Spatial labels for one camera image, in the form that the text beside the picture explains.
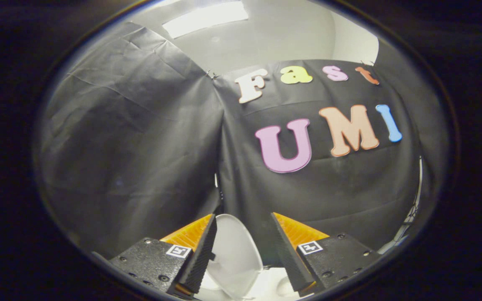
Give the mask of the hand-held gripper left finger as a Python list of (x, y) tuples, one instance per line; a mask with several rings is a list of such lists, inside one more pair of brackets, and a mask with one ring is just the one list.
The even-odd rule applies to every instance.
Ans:
[(161, 239), (145, 237), (109, 263), (160, 292), (193, 298), (199, 292), (217, 233), (215, 214), (208, 214)]

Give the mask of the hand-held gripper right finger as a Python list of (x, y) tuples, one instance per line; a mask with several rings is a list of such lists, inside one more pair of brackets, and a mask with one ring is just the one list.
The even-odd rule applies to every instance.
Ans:
[(276, 252), (300, 296), (332, 290), (380, 260), (380, 253), (349, 234), (328, 235), (279, 213), (270, 220)]

